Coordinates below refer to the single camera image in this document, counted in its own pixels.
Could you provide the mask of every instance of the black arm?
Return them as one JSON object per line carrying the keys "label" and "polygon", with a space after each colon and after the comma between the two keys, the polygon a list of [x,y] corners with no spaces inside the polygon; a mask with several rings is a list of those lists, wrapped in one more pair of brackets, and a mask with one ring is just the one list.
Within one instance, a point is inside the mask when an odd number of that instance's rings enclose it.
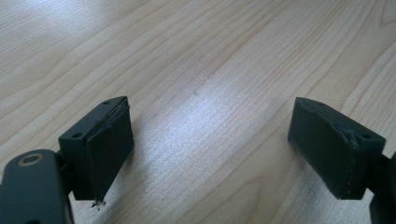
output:
{"label": "black arm", "polygon": [[134,147],[125,96],[99,104],[59,138],[61,150],[39,149],[7,164],[0,223],[74,223],[68,199],[101,202]]}

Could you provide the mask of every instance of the hole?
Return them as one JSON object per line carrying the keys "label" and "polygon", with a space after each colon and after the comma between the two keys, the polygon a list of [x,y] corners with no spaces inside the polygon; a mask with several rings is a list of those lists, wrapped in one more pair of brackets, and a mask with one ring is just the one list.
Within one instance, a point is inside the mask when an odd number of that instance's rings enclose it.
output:
{"label": "hole", "polygon": [[81,137],[81,136],[82,136],[82,133],[75,133],[75,134],[72,135],[72,138],[78,138],[78,137]]}
{"label": "hole", "polygon": [[37,155],[33,155],[33,156],[30,156],[30,157],[24,158],[23,162],[24,163],[30,163],[30,162],[35,162],[38,159],[40,159],[40,157],[38,157]]}
{"label": "hole", "polygon": [[31,220],[26,222],[25,224],[40,224],[41,222],[39,220]]}
{"label": "hole", "polygon": [[44,155],[41,153],[30,154],[30,155],[27,155],[27,156],[23,157],[22,159],[20,159],[18,161],[18,165],[19,166],[30,166],[30,165],[36,164],[39,161],[41,161],[41,159],[43,159],[43,157],[44,157]]}
{"label": "hole", "polygon": [[368,134],[364,134],[364,135],[363,135],[363,138],[365,138],[365,139],[370,139],[370,138],[371,138],[371,136],[370,136],[370,135],[368,135]]}

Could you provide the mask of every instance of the metal ring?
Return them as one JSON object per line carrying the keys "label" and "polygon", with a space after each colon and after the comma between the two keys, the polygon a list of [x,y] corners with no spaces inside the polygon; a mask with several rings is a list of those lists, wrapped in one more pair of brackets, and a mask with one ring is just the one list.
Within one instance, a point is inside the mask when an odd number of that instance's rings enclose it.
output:
{"label": "metal ring", "polygon": [[27,155],[27,156],[23,157],[22,159],[20,159],[18,161],[18,165],[19,166],[30,166],[30,165],[36,164],[39,161],[41,161],[41,159],[43,159],[43,157],[44,157],[44,155],[41,153],[30,154],[30,155]]}

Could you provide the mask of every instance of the light wood surface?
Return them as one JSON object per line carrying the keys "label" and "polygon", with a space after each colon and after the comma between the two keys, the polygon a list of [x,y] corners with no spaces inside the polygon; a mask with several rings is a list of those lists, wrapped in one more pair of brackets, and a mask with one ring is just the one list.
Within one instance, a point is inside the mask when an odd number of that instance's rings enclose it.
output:
{"label": "light wood surface", "polygon": [[288,141],[294,98],[396,148],[396,1],[2,0],[0,171],[127,95],[136,143],[77,223],[370,223]]}

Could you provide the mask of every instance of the black plastic piece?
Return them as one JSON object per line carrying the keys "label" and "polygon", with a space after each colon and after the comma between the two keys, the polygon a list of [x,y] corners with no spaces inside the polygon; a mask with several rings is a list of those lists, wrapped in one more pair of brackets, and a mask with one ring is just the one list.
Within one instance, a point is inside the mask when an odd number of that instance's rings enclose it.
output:
{"label": "black plastic piece", "polygon": [[126,96],[105,101],[70,130],[56,154],[40,149],[7,164],[0,186],[0,223],[73,223],[68,194],[101,202],[132,152]]}
{"label": "black plastic piece", "polygon": [[77,200],[102,201],[134,147],[127,97],[107,100],[59,138]]}
{"label": "black plastic piece", "polygon": [[385,138],[331,107],[296,98],[289,141],[320,175],[338,199],[361,199],[366,189],[375,197],[373,223],[396,220],[396,159],[382,155]]}
{"label": "black plastic piece", "polygon": [[7,164],[0,192],[0,223],[73,223],[53,151],[30,151]]}

